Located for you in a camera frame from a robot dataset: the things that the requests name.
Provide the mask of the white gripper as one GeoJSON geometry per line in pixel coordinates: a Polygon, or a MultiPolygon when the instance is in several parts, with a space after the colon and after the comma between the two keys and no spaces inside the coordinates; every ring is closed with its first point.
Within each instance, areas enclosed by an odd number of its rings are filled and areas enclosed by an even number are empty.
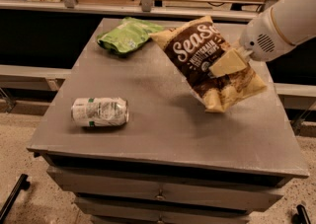
{"type": "Polygon", "coordinates": [[[214,77],[221,77],[244,70],[250,59],[272,61],[295,48],[277,26],[274,8],[271,7],[253,19],[239,38],[243,47],[231,48],[217,59],[209,71],[214,77]]]}

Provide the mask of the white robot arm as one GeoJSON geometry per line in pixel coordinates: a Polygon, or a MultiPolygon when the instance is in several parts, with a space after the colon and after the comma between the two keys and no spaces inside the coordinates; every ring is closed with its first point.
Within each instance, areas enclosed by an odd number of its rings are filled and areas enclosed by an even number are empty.
{"type": "Polygon", "coordinates": [[[212,78],[236,73],[250,60],[272,61],[316,37],[316,0],[280,0],[245,28],[209,66],[212,78]]]}

